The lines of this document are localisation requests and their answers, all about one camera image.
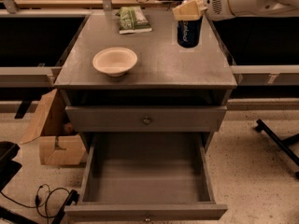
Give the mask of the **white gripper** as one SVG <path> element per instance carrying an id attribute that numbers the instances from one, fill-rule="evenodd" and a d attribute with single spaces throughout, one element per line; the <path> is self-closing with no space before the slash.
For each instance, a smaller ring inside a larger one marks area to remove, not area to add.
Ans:
<path id="1" fill-rule="evenodd" d="M 185 0 L 172 9 L 176 21 L 197 21 L 206 11 L 213 21 L 223 21 L 232 18 L 228 0 Z"/>

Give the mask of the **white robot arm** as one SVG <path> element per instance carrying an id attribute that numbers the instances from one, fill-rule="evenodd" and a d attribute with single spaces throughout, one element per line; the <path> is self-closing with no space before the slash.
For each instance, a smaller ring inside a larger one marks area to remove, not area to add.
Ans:
<path id="1" fill-rule="evenodd" d="M 176 21 L 213 21 L 237 17 L 289 18 L 299 16 L 299 0 L 185 0 L 173 9 Z"/>

